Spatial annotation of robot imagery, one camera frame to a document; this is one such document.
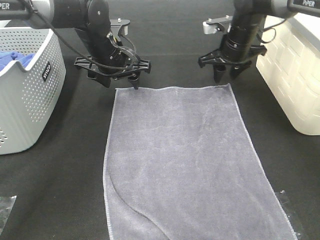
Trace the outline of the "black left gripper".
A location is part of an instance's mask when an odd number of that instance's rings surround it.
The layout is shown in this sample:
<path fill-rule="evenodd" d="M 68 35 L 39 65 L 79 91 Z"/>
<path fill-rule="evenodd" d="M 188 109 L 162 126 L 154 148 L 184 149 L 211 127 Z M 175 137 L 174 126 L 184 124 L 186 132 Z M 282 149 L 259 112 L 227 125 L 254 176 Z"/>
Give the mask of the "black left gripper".
<path fill-rule="evenodd" d="M 74 65 L 77 69 L 87 70 L 87 77 L 95 80 L 105 88 L 111 85 L 111 79 L 128 78 L 135 90 L 139 89 L 140 73 L 151 72 L 151 62 L 143 60 L 129 47 L 117 47 L 115 51 L 102 59 L 92 56 L 76 58 Z"/>

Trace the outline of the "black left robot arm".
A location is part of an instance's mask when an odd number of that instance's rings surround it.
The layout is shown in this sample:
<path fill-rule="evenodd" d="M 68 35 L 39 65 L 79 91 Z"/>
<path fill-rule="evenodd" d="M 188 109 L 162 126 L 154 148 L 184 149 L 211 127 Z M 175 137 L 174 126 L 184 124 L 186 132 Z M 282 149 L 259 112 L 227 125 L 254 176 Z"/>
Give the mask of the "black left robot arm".
<path fill-rule="evenodd" d="M 127 79 L 134 89 L 151 63 L 137 54 L 136 47 L 123 45 L 128 19 L 110 19 L 106 0 L 2 0 L 1 20 L 22 20 L 33 29 L 50 29 L 70 50 L 78 54 L 74 65 L 87 70 L 87 77 L 106 88 L 112 80 Z M 72 47 L 57 29 L 74 29 L 89 56 Z"/>

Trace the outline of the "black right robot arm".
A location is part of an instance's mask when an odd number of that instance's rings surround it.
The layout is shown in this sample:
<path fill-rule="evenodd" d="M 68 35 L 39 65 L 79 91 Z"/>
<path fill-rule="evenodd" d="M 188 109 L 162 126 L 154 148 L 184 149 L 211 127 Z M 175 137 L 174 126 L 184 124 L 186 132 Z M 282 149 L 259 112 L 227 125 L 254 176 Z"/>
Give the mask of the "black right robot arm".
<path fill-rule="evenodd" d="M 235 0 L 233 5 L 233 16 L 209 18 L 202 23 L 206 35 L 223 33 L 219 48 L 198 59 L 201 68 L 212 65 L 216 83 L 221 81 L 227 67 L 230 67 L 230 77 L 235 79 L 251 66 L 253 59 L 266 54 L 259 30 L 267 16 L 286 21 L 297 13 L 320 15 L 318 0 Z"/>

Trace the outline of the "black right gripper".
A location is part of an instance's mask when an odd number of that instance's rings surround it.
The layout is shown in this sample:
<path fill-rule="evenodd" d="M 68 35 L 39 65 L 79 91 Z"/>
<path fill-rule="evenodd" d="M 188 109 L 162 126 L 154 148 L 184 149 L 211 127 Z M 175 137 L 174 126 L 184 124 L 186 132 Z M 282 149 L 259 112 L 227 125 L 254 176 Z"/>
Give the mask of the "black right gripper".
<path fill-rule="evenodd" d="M 213 80 L 219 83 L 227 70 L 226 66 L 232 66 L 229 75 L 235 80 L 252 65 L 251 60 L 266 53 L 264 45 L 240 44 L 224 37 L 218 49 L 198 58 L 198 64 L 201 68 L 212 65 Z"/>

